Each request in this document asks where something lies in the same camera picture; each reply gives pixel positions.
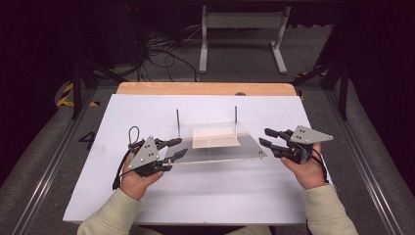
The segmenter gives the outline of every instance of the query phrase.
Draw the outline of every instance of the human hand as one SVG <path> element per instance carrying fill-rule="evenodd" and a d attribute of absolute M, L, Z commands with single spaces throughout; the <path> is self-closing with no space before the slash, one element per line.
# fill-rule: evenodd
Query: human hand
<path fill-rule="evenodd" d="M 133 198 L 139 201 L 143 198 L 144 194 L 147 191 L 147 188 L 158 181 L 163 172 L 154 173 L 148 177 L 141 177 L 134 171 L 128 172 L 130 169 L 128 166 L 131 163 L 131 155 L 125 160 L 124 167 L 122 168 L 122 173 L 125 173 L 121 179 L 121 190 L 130 198 Z"/>
<path fill-rule="evenodd" d="M 313 145 L 315 151 L 321 154 L 321 144 L 315 143 Z M 314 151 L 312 155 L 319 159 L 321 158 Z M 281 162 L 294 173 L 297 181 L 304 189 L 316 188 L 326 185 L 323 176 L 323 168 L 316 160 L 310 159 L 305 164 L 296 164 L 287 158 L 281 158 Z"/>

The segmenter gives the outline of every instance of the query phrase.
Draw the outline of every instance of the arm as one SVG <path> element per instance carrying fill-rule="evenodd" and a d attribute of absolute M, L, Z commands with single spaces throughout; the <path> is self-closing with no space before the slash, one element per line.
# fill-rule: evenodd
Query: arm
<path fill-rule="evenodd" d="M 320 143 L 313 147 L 321 153 Z M 296 164 L 287 158 L 281 158 L 281 162 L 305 189 L 306 215 L 312 234 L 357 234 L 334 187 L 325 183 L 323 169 L 318 162 L 310 159 L 305 164 Z"/>
<path fill-rule="evenodd" d="M 86 234 L 128 234 L 141 206 L 140 199 L 147 188 L 162 177 L 162 172 L 149 177 L 141 177 L 135 172 L 128 172 L 131 158 L 127 158 L 122 169 L 121 188 L 116 189 L 111 197 L 81 223 L 78 235 Z"/>

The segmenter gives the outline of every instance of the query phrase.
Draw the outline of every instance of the white table surface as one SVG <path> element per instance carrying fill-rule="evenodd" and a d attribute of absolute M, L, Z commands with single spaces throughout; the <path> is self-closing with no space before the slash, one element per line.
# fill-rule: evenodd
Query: white table surface
<path fill-rule="evenodd" d="M 298 96 L 113 95 L 94 145 L 79 176 L 64 221 L 80 222 L 113 193 L 119 163 L 127 151 L 128 130 L 140 128 L 168 140 L 180 123 L 238 122 L 256 142 L 263 129 L 295 130 L 309 126 Z M 274 158 L 212 164 L 179 164 L 150 186 L 135 222 L 157 225 L 247 225 L 305 223 L 305 207 L 294 175 Z"/>

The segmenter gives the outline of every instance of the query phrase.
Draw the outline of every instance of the floor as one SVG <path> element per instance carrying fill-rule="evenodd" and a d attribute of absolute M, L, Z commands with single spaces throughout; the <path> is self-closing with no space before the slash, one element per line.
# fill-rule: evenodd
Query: floor
<path fill-rule="evenodd" d="M 208 35 L 207 73 L 197 74 L 199 81 L 222 82 L 290 82 L 301 72 L 312 69 L 330 26 L 289 27 L 281 52 L 288 73 L 278 72 L 268 42 L 275 38 L 271 30 L 241 34 L 235 30 L 219 30 Z M 200 36 L 182 45 L 174 54 L 199 66 Z M 171 58 L 152 57 L 164 65 Z M 168 69 L 146 62 L 146 70 L 126 76 L 136 81 L 193 81 L 193 70 L 179 60 Z M 116 72 L 126 70 L 116 68 Z M 352 84 L 347 97 L 347 117 L 339 118 L 336 99 L 339 88 L 322 91 L 321 77 L 298 87 L 303 92 L 303 105 L 311 126 L 336 136 L 333 144 L 324 145 L 326 164 L 339 189 L 346 212 L 360 234 L 413 234 L 415 231 L 415 199 L 399 173 L 388 151 L 360 106 Z M 57 93 L 60 98 L 63 89 Z M 76 224 L 62 221 L 71 191 L 88 157 L 88 143 L 79 142 L 91 131 L 97 132 L 102 116 L 117 84 L 101 79 L 97 90 L 83 90 L 85 109 L 71 120 L 72 107 L 60 106 L 44 126 L 0 189 L 0 234 L 74 234 Z M 89 102 L 100 102 L 89 107 Z M 175 234 L 179 228 L 170 229 Z M 307 234 L 305 225 L 276 226 L 276 234 Z"/>

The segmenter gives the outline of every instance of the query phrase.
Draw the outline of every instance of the metal stand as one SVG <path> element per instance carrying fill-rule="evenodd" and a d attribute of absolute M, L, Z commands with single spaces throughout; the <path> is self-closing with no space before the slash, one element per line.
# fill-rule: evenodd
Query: metal stand
<path fill-rule="evenodd" d="M 202 11 L 202 50 L 199 64 L 199 72 L 206 73 L 208 65 L 208 28 L 276 28 L 278 38 L 271 41 L 271 49 L 275 62 L 281 74 L 287 73 L 280 52 L 280 45 L 290 16 L 290 7 L 281 13 L 208 13 L 207 6 Z"/>

